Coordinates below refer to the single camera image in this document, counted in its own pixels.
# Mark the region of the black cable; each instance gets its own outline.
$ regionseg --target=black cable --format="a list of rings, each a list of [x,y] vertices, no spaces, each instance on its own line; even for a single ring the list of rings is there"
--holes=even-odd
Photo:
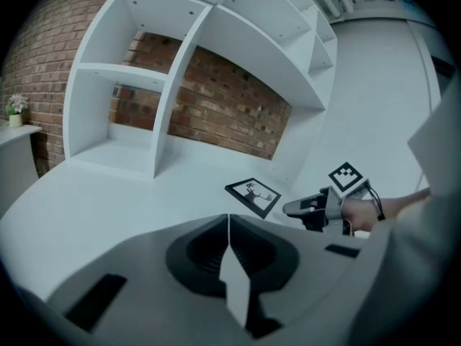
[[[377,194],[377,192],[375,190],[372,189],[370,184],[367,185],[367,190],[370,193],[373,201],[376,203],[376,205],[378,207],[378,213],[379,213],[379,216],[377,217],[378,220],[379,221],[384,221],[385,220],[385,215],[384,215],[384,211],[382,209],[380,196]]]

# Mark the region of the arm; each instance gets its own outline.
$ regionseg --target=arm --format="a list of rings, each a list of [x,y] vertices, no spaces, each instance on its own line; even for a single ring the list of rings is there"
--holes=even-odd
[[[386,219],[397,218],[407,206],[430,196],[429,188],[401,198],[381,199]],[[343,218],[348,220],[354,231],[371,231],[377,222],[377,207],[373,200],[346,199],[342,210]]]

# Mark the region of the white desk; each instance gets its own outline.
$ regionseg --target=white desk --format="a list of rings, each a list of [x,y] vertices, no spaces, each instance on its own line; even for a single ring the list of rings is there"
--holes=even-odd
[[[152,181],[128,179],[65,161],[28,189],[0,221],[0,255],[18,284],[46,299],[69,275],[119,242],[221,213],[255,216],[224,190],[255,177],[282,198],[266,220],[302,225],[282,213],[294,197],[257,174],[173,154]]]
[[[41,129],[32,125],[0,127],[0,217],[38,180],[29,135]]]

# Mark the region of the human hand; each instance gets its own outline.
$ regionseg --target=human hand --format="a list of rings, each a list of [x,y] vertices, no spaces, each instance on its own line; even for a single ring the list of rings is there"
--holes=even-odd
[[[341,214],[345,221],[351,224],[352,231],[371,231],[378,221],[377,210],[373,200],[358,200],[347,198],[344,201]]]

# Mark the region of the white vase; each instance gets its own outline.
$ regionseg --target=white vase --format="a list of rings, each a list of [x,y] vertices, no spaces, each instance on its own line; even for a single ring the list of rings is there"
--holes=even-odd
[[[10,115],[9,116],[9,127],[10,128],[22,127],[22,116],[20,114]]]

